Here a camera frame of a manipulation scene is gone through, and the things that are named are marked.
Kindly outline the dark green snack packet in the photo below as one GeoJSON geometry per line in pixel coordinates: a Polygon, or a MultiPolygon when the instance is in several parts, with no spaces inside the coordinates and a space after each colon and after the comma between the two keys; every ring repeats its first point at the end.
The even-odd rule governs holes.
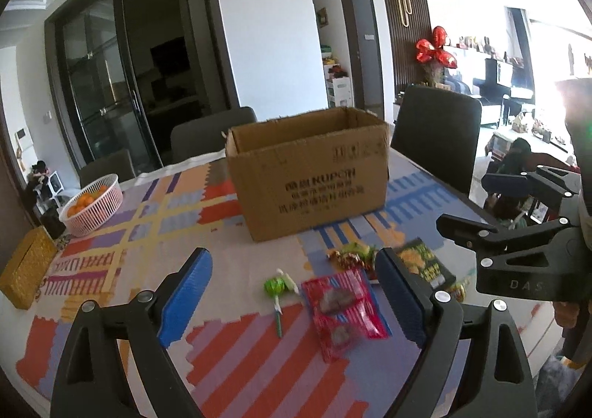
{"type": "Polygon", "coordinates": [[[457,280],[457,277],[420,238],[409,241],[397,248],[394,253],[411,274],[419,275],[434,291],[445,291],[457,280]]]}

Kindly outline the gold red candy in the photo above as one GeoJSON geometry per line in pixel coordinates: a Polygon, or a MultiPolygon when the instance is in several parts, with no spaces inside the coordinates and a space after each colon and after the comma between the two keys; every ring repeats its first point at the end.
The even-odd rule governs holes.
{"type": "Polygon", "coordinates": [[[360,268],[368,279],[376,280],[374,268],[377,250],[373,245],[361,243],[349,243],[343,245],[340,250],[332,250],[328,253],[327,259],[343,271],[360,268]]]}

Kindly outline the red snack packet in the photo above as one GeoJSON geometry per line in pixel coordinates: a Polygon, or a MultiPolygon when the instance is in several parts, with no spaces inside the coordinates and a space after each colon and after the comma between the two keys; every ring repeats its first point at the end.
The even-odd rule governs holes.
{"type": "Polygon", "coordinates": [[[300,291],[325,363],[340,360],[361,341],[383,340],[391,335],[366,273],[360,268],[302,282],[300,291]]]}

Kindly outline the green lollipop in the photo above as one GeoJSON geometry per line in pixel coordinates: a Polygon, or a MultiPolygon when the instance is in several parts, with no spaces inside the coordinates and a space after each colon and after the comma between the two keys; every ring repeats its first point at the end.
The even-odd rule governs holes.
{"type": "Polygon", "coordinates": [[[283,337],[283,310],[281,308],[280,298],[286,294],[286,292],[299,296],[299,287],[287,272],[277,268],[276,275],[264,282],[263,288],[265,294],[273,300],[277,337],[281,339],[283,337]]]}

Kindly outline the black upright piano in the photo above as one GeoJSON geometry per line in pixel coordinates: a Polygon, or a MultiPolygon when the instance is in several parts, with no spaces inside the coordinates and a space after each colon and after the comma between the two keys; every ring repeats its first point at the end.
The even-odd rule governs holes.
{"type": "Polygon", "coordinates": [[[510,59],[508,62],[486,58],[483,79],[475,78],[472,84],[480,90],[480,95],[494,101],[507,96],[520,103],[535,104],[535,83],[532,65],[522,60],[510,59]]]}

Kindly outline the yellow woven tissue box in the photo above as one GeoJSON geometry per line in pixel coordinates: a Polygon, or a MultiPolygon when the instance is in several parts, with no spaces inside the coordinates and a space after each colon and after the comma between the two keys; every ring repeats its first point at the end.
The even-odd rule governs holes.
{"type": "Polygon", "coordinates": [[[45,227],[33,228],[17,245],[1,275],[0,289],[16,309],[28,310],[57,246],[45,227]]]}

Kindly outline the black cup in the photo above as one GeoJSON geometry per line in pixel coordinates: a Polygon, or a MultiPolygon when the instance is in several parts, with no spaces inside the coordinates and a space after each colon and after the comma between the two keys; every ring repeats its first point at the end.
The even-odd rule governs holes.
{"type": "Polygon", "coordinates": [[[59,214],[54,208],[46,210],[45,213],[42,214],[40,217],[40,223],[45,227],[47,233],[53,240],[57,240],[58,237],[61,237],[65,232],[65,225],[59,219],[59,214]]]}

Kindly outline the oranges in basket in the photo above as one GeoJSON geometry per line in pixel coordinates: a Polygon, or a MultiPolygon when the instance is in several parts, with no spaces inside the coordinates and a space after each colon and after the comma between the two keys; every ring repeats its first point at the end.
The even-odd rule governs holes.
{"type": "Polygon", "coordinates": [[[94,203],[100,196],[102,196],[106,190],[107,186],[101,185],[95,191],[87,191],[86,193],[82,193],[75,203],[73,203],[73,206],[69,207],[67,216],[72,217],[73,215],[80,213],[86,207],[89,207],[92,203],[94,203]]]}

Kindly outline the pink basket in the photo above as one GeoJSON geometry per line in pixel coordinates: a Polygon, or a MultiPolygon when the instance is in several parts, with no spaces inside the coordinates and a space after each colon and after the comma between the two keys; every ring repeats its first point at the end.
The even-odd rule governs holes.
{"type": "Polygon", "coordinates": [[[96,179],[93,183],[84,187],[80,193],[68,200],[59,212],[59,219],[64,223],[68,234],[72,234],[74,237],[85,237],[91,234],[92,231],[96,231],[113,217],[120,209],[123,201],[124,194],[121,191],[118,176],[114,173],[108,174],[96,179]],[[102,196],[80,213],[72,217],[67,216],[69,207],[73,206],[73,203],[75,203],[82,193],[95,191],[101,185],[107,186],[107,190],[102,196]]]}

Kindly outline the red foil balloon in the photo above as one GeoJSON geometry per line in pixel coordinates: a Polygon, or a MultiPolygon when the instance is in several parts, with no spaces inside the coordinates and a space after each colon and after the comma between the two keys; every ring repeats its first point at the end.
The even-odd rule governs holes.
{"type": "Polygon", "coordinates": [[[421,38],[416,41],[416,61],[420,64],[434,61],[444,68],[457,69],[457,58],[444,49],[447,39],[448,33],[444,30],[444,27],[434,27],[430,39],[421,38]]]}

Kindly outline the brown cardboard box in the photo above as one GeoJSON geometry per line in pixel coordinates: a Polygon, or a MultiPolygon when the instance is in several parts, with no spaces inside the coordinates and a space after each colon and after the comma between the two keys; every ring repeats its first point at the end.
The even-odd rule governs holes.
{"type": "Polygon", "coordinates": [[[236,126],[225,146],[254,241],[287,237],[383,207],[388,152],[389,125],[351,107],[236,126]]]}

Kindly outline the white storage shelf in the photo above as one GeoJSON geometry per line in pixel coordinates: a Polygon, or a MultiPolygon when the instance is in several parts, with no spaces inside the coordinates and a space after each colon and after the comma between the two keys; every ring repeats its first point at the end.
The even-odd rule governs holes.
{"type": "Polygon", "coordinates": [[[351,79],[338,64],[324,65],[328,107],[354,107],[351,79]]]}

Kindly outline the colourful patterned table mat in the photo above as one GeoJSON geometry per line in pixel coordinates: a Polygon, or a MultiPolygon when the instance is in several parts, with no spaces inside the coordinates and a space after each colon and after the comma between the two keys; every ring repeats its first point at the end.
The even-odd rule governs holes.
{"type": "Polygon", "coordinates": [[[79,306],[124,304],[155,289],[196,248],[211,251],[199,303],[169,355],[198,406],[210,417],[380,417],[400,390],[418,350],[391,322],[385,340],[368,341],[327,364],[298,297],[274,318],[264,282],[278,271],[303,282],[328,275],[327,254],[350,241],[396,248],[419,238],[457,276],[471,304],[475,258],[442,238],[437,218],[471,220],[474,207],[398,152],[389,158],[382,210],[317,230],[257,243],[244,224],[221,156],[144,174],[124,186],[120,211],[96,233],[59,253],[30,309],[1,305],[1,366],[41,416],[79,306]]]}

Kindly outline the dark chair far left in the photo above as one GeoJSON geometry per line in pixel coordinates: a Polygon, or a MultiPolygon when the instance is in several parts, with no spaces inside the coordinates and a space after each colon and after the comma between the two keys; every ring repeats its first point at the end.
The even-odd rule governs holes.
{"type": "Polygon", "coordinates": [[[86,187],[108,174],[116,174],[122,183],[135,178],[137,175],[132,165],[131,155],[126,148],[120,149],[111,155],[96,159],[79,170],[79,182],[81,187],[86,187]]]}

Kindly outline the black glass sliding door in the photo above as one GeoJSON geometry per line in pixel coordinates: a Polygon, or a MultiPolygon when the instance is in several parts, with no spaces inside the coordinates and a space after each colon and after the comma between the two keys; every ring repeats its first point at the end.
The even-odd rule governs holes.
{"type": "Polygon", "coordinates": [[[82,169],[121,149],[136,172],[172,163],[172,131],[232,108],[209,0],[68,0],[47,53],[66,145],[82,169]]]}

